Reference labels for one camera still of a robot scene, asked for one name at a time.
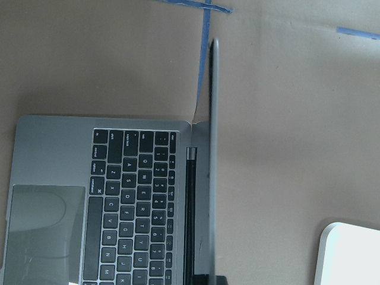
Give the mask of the grey laptop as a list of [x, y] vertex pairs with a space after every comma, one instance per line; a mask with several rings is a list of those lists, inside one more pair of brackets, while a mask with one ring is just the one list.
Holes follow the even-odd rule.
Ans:
[[27, 115], [2, 284], [227, 284], [216, 274], [219, 41], [199, 121]]

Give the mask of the white desk lamp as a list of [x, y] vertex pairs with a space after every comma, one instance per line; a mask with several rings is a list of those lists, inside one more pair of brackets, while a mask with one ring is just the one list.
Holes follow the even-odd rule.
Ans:
[[379, 284], [379, 230], [333, 222], [321, 233], [315, 284]]

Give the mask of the blue tape strip crosswise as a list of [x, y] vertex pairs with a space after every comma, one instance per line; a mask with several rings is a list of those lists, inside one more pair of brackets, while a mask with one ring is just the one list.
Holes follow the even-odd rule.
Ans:
[[218, 11], [222, 12], [225, 14], [231, 14], [233, 12], [233, 9], [215, 5], [215, 4], [208, 4], [205, 2], [199, 2], [199, 1], [189, 1], [189, 0], [159, 0], [159, 2], [165, 2], [168, 4], [174, 4], [174, 5], [184, 5], [187, 7], [192, 7], [192, 8], [198, 8], [198, 9], [203, 9], [203, 10], [213, 10], [213, 11]]

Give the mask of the blue tape strip lengthwise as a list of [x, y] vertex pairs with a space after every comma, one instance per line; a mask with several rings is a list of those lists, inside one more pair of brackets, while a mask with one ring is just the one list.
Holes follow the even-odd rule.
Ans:
[[203, 10], [202, 18], [202, 35], [201, 35], [201, 46], [200, 46], [200, 55], [199, 55], [199, 72], [198, 72], [198, 85], [197, 85], [197, 100], [196, 107], [194, 111], [194, 116], [192, 118], [192, 124], [197, 124], [201, 121], [206, 121], [208, 118], [207, 106], [203, 107], [203, 104], [208, 104], [208, 95], [207, 91], [204, 89], [208, 88], [207, 72], [208, 64], [208, 41], [210, 33], [210, 18], [211, 11], [208, 9]]

